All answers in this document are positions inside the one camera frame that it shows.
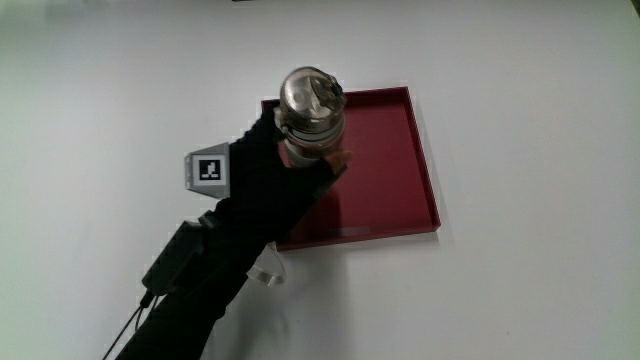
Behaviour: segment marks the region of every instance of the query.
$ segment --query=black cable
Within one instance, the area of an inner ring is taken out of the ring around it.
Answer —
[[[158,299],[160,299],[160,296],[156,296],[156,298],[153,299],[153,305],[151,306],[151,311],[153,311],[156,308],[156,304],[158,304]]]
[[[156,308],[156,304],[158,303],[158,299],[159,299],[159,298],[160,298],[159,296],[156,296],[156,297],[153,299],[153,305],[151,306],[151,309],[149,309],[149,313],[147,314],[147,317],[149,317],[149,315],[151,315],[151,312],[153,311],[153,309],[155,309],[155,308]],[[136,331],[138,331],[138,328],[139,328],[138,324],[140,324],[140,318],[142,318],[142,312],[143,312],[143,311],[144,311],[144,309],[143,309],[143,310],[141,310],[141,311],[138,313],[138,319],[136,319]]]
[[[138,324],[140,324],[140,318],[142,317],[143,311],[144,309],[141,309],[140,312],[138,313],[138,318],[136,319],[136,331],[138,331]]]
[[[107,350],[107,353],[104,354],[104,357],[102,358],[102,360],[106,360],[107,356],[109,356],[109,353],[111,353],[111,350],[113,350],[113,347],[116,346],[116,344],[118,343],[118,340],[120,340],[120,336],[122,336],[124,331],[127,329],[129,324],[131,323],[131,320],[133,320],[133,317],[136,316],[137,313],[142,313],[142,306],[138,306],[138,309],[134,311],[133,315],[131,315],[131,317],[129,318],[129,321],[127,321],[127,324],[122,328],[122,331],[120,331],[120,334],[118,334],[118,337],[116,338],[116,340],[113,342],[109,350]]]

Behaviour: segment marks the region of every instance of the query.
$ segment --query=white surface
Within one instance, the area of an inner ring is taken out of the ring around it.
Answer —
[[[0,18],[1,359],[101,358],[212,206],[184,155],[301,65],[410,87],[443,226],[283,254],[203,359],[640,358],[628,1],[55,3]]]

